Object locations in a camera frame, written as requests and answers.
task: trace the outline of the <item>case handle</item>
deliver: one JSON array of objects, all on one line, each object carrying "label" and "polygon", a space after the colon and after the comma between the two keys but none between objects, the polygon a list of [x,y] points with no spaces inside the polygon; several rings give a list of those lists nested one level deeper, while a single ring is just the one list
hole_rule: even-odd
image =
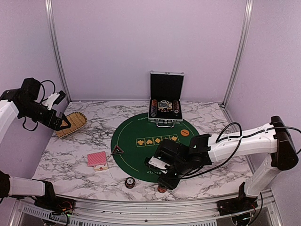
[{"label": "case handle", "polygon": [[174,123],[175,123],[175,121],[173,121],[173,125],[172,125],[172,126],[160,126],[160,125],[159,125],[159,120],[157,120],[157,121],[156,121],[156,126],[157,126],[157,127],[165,127],[165,128],[173,128],[173,127],[174,127]]}]

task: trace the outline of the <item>poker mat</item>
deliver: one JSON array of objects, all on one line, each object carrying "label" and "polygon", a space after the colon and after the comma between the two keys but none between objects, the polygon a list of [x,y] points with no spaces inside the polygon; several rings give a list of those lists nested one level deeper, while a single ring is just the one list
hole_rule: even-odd
[{"label": "poker mat", "polygon": [[118,166],[130,176],[148,182],[157,182],[156,170],[150,170],[145,164],[146,157],[152,157],[163,139],[189,145],[198,131],[186,120],[175,124],[173,128],[159,128],[148,122],[148,114],[133,116],[118,126],[111,140],[111,150],[124,152],[114,154]]}]

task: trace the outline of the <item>white marble surface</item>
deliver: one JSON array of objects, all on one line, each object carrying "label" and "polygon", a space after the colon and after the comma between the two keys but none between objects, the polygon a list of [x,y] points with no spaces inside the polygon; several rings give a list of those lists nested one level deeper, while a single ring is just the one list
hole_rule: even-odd
[{"label": "white marble surface", "polygon": [[[227,125],[216,103],[181,102],[183,118],[202,133],[219,133]],[[53,134],[36,169],[34,179],[51,181],[57,194],[80,198],[117,201],[164,201],[195,199],[238,191],[239,185],[252,174],[245,157],[233,158],[223,167],[206,175],[182,180],[173,191],[161,194],[157,184],[136,180],[133,189],[124,185],[129,175],[111,156],[111,137],[126,119],[148,111],[147,101],[73,102],[66,115],[80,111],[87,125],[65,138]],[[105,151],[109,169],[94,172],[87,166],[87,155]],[[217,165],[206,166],[209,169]]]}]

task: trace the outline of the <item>poker case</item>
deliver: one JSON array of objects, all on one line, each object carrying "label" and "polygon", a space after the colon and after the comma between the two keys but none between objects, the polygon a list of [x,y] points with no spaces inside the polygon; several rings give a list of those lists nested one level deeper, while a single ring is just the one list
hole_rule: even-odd
[{"label": "poker case", "polygon": [[[156,123],[158,127],[174,127],[177,123],[183,121],[181,110],[181,91],[183,86],[184,73],[154,72],[150,73],[150,107],[148,120]],[[152,101],[157,100],[157,113],[155,117],[151,116]],[[173,109],[167,112],[159,110],[160,101],[173,103],[177,100],[179,103],[179,113],[175,114]]]}]

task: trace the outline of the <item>wicker basket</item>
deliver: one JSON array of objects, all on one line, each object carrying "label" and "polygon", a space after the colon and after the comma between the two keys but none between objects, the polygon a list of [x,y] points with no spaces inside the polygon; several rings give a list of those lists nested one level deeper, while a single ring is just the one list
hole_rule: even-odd
[{"label": "wicker basket", "polygon": [[[69,135],[79,130],[87,123],[87,117],[81,112],[73,112],[67,115],[67,119],[71,123],[71,127],[68,129],[57,131],[56,134],[58,135],[59,138],[62,138],[66,135]],[[67,123],[63,121],[62,126],[66,126],[66,125]]]}]

